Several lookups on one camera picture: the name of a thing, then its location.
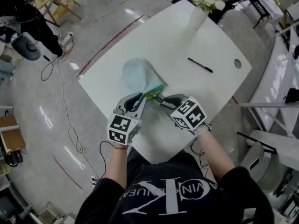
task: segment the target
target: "light blue cloth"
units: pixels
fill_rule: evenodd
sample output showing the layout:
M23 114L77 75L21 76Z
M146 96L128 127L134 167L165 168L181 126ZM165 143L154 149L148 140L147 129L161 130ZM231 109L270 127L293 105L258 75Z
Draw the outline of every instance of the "light blue cloth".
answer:
M142 59L133 58L125 63L122 79L131 93L143 93L143 97L151 92L164 88L159 77Z

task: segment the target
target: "black trousers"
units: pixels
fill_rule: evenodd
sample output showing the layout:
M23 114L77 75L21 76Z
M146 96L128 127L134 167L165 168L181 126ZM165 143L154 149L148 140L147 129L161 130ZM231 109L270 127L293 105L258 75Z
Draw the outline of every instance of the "black trousers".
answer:
M180 151L177 155L171 158L168 163L180 163L187 167L197 169L202 173L195 158L191 154L185 152L185 150ZM143 158L136 149L131 147L127 159L127 187L131 185L142 168L148 165L151 165L150 162Z
M35 40L42 42L50 52L62 56L63 51L58 43L58 37L53 34L43 15L30 4L25 5L22 14L24 15L20 16L20 13L18 15L18 20L22 22L21 32L28 32Z

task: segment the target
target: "vase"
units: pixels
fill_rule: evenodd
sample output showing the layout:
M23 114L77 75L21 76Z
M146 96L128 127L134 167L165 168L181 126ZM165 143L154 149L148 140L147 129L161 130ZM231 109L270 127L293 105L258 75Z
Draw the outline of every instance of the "vase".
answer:
M208 15L208 11L203 11L200 7L195 7L190 16L188 28L197 31L204 24Z

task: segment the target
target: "pen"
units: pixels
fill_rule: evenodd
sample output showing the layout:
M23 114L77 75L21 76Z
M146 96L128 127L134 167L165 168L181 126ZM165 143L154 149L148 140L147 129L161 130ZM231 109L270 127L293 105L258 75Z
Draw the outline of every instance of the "pen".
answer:
M206 66L204 66L204 65L202 65L202 64L200 64L200 63L198 63L198 62L196 62L196 61L194 61L193 59L191 59L191 58L188 57L188 60L189 60L189 61L192 61L193 63L195 63L195 64L197 64L197 65L199 65L199 66L201 66L202 68L206 69L207 71L213 73L213 71L212 71L210 68L208 68L208 67L206 67Z

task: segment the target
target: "standing person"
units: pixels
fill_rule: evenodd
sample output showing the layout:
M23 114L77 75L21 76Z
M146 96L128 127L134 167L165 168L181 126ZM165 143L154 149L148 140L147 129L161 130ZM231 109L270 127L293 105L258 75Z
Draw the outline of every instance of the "standing person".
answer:
M116 144L105 177L84 201L75 223L240 224L244 210L256 208L254 223L273 224L271 205L247 169L235 167L209 129L199 127L218 185L203 176L185 151L151 165L134 148L127 157L127 146Z
M61 61L72 51L73 43L61 47L62 34L54 35L40 11L25 0L0 0L0 16L15 16L21 24L21 33L28 32L35 40L41 41Z

